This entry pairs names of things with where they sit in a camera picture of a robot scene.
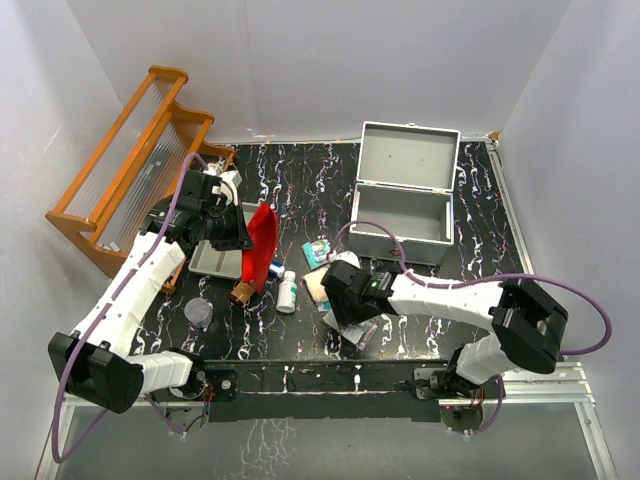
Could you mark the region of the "teal tape packet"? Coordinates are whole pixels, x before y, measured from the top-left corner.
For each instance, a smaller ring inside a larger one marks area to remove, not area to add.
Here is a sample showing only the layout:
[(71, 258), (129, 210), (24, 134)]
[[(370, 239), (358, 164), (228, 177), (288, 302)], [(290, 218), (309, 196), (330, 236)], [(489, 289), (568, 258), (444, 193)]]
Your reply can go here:
[(311, 271), (328, 263), (328, 255), (331, 251), (330, 242), (327, 239), (309, 241), (302, 245), (302, 252)]

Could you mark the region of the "red first aid pouch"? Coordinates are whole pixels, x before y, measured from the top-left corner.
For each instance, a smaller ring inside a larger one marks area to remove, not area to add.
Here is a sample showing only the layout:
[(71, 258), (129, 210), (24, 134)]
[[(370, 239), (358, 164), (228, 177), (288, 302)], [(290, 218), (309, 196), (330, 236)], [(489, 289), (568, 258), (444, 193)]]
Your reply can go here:
[(261, 203), (247, 225), (253, 246), (242, 253), (244, 283), (261, 292), (266, 282), (278, 240), (279, 219), (271, 206)]

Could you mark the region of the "white gauze pads bag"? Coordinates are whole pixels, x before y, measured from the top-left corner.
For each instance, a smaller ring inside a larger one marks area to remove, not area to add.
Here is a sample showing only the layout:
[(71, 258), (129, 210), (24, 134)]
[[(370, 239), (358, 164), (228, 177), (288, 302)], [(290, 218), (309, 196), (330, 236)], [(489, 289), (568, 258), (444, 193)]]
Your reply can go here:
[(326, 312), (322, 321), (358, 350), (364, 350), (378, 330), (378, 323), (371, 320), (364, 321), (360, 324), (340, 326), (332, 311)]

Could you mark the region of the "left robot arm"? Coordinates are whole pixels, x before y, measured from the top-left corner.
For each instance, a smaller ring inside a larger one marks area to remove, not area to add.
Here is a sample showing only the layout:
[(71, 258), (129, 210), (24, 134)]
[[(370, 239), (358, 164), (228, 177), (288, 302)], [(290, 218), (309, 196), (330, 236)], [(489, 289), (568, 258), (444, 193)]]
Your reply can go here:
[(216, 250), (252, 247), (242, 202), (214, 194), (207, 200), (169, 198), (147, 214), (133, 247), (95, 308), (69, 334), (49, 342), (59, 387), (55, 403), (75, 395), (114, 413), (127, 411), (142, 395), (174, 388), (194, 399), (207, 376), (195, 355), (178, 349), (133, 356), (134, 337), (165, 281), (194, 246)]

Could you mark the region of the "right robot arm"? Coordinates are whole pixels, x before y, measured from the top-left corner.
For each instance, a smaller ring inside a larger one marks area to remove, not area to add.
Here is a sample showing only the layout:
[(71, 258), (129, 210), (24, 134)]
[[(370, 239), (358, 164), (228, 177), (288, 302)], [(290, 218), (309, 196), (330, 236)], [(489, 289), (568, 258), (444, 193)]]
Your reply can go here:
[(351, 252), (333, 260), (320, 281), (339, 327), (382, 314), (424, 315), (485, 331), (458, 347), (445, 368), (414, 382), (426, 397), (471, 397), (492, 378), (514, 369), (551, 374), (568, 312), (535, 280), (508, 274), (460, 282), (360, 268)]

